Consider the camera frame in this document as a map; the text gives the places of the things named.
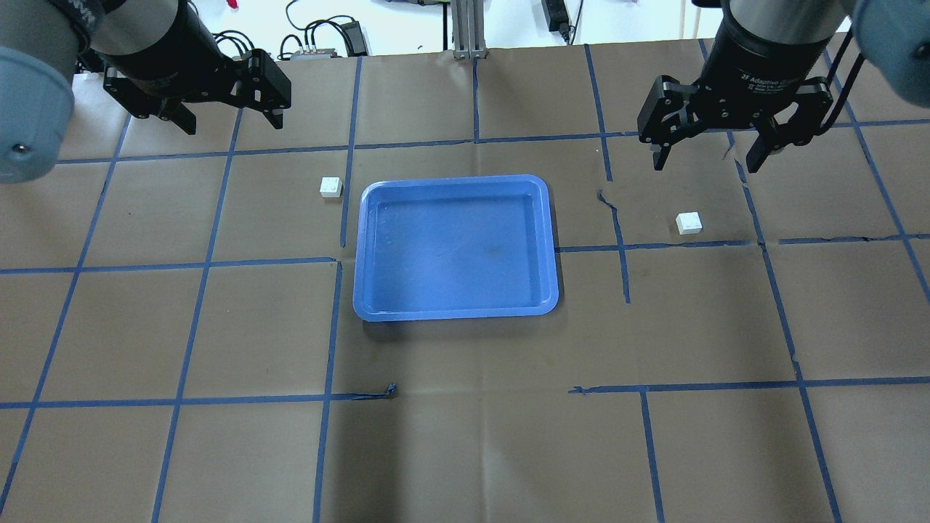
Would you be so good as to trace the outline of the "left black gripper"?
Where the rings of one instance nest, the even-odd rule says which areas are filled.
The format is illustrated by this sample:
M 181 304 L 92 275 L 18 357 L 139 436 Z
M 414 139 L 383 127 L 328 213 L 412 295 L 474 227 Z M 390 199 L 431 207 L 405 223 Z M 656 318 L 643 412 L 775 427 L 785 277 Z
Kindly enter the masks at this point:
M 102 8 L 91 49 L 106 65 L 103 89 L 129 115 L 195 135 L 188 104 L 220 102 L 255 110 L 283 129 L 292 83 L 268 52 L 223 55 L 187 1 L 103 1 Z

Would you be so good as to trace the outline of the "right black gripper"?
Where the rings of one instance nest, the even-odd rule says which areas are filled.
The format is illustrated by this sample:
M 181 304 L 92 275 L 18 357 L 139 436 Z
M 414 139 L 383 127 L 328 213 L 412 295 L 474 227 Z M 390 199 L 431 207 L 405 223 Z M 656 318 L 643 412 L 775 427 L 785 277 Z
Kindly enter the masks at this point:
M 810 143 L 833 106 L 827 79 L 810 72 L 835 31 L 835 15 L 724 15 L 694 85 L 657 76 L 649 87 L 637 136 L 654 170 L 664 169 L 672 146 L 698 135 L 697 119 L 753 123 L 750 173 L 772 153 Z M 778 123 L 775 116 L 793 104 L 793 115 Z

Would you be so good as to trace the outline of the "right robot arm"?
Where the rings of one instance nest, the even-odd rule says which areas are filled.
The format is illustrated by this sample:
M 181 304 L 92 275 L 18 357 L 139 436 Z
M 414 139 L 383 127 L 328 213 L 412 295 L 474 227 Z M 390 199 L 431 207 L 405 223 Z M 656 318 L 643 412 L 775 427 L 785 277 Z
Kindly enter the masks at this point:
M 700 1 L 723 20 L 700 76 L 685 85 L 661 74 L 637 118 L 653 165 L 671 148 L 708 130 L 755 129 L 746 169 L 772 153 L 807 145 L 837 119 L 864 62 L 871 62 L 910 104 L 928 106 L 929 11 L 926 1 Z M 844 90 L 833 74 L 810 76 L 843 19 L 858 53 Z

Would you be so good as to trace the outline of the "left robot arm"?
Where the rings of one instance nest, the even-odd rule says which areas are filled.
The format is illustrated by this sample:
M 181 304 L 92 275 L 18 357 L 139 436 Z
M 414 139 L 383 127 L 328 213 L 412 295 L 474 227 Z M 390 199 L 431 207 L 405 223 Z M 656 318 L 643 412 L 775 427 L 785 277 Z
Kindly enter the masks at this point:
M 265 50 L 224 55 L 186 1 L 4 1 L 1 29 L 3 183 L 56 165 L 83 55 L 102 60 L 104 90 L 129 115 L 190 135 L 193 103 L 252 109 L 275 129 L 292 104 L 291 80 Z

